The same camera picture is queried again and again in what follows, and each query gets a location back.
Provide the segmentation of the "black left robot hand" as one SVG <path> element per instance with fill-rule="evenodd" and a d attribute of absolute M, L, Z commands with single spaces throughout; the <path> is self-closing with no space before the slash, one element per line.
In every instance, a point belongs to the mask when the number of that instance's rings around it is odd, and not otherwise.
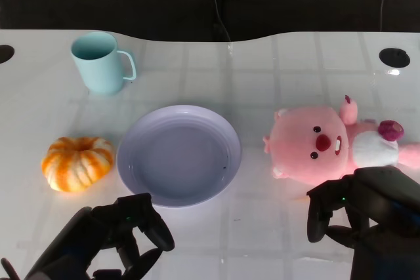
<path fill-rule="evenodd" d="M 113 204 L 84 207 L 54 238 L 27 279 L 142 279 L 163 252 L 175 248 L 169 228 L 149 193 L 118 198 Z M 87 269 L 95 256 L 115 249 L 120 269 Z"/>

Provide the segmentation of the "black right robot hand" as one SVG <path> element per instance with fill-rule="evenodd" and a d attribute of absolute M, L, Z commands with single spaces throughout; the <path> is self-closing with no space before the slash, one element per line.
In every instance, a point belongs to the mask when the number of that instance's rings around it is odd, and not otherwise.
<path fill-rule="evenodd" d="M 419 184 L 396 167 L 367 167 L 307 192 L 307 237 L 354 248 L 369 232 L 419 237 Z"/>

